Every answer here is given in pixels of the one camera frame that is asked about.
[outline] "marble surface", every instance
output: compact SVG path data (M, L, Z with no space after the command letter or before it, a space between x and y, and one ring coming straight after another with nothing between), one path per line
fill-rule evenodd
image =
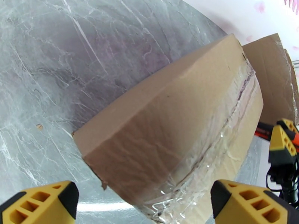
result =
M71 133L144 78L224 35L181 0L0 0L0 203L72 180L80 191L76 223L150 223L102 190Z

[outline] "plastic wrap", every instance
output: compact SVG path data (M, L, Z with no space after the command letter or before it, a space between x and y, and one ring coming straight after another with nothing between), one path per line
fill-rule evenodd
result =
M246 127L242 120L254 100L257 89L259 86L255 72L247 62L240 68L225 99L215 108L204 133L168 176L167 181L155 189L157 197L137 206L139 210L156 223L194 223L192 217L188 217L187 214L190 210L197 209L201 198L209 193L215 174L223 165L224 156L229 156L233 162L243 161L234 157L229 148L239 136L239 129ZM227 118L219 121L219 116ZM229 171L234 178L238 170L236 168Z

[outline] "reflective table surface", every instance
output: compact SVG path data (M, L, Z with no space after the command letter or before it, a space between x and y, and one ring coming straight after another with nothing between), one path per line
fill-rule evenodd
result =
M0 0L0 203L71 180L76 223L150 223L81 159L71 133L225 33L181 0Z

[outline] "cardboard piece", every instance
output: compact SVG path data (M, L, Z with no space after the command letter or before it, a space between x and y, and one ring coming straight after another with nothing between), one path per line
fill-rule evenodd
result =
M255 73L229 35L145 79L73 136L104 187L157 222L201 223L212 214L214 180L236 176L262 106Z
M287 118L299 124L299 94L291 59L278 34L243 46L261 86L264 108L261 121L276 124Z

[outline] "small debris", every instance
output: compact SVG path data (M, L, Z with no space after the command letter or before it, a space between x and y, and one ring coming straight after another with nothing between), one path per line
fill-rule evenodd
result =
M37 124L37 125L36 125L36 128L37 128L38 130L43 130L44 127L43 127L42 124Z

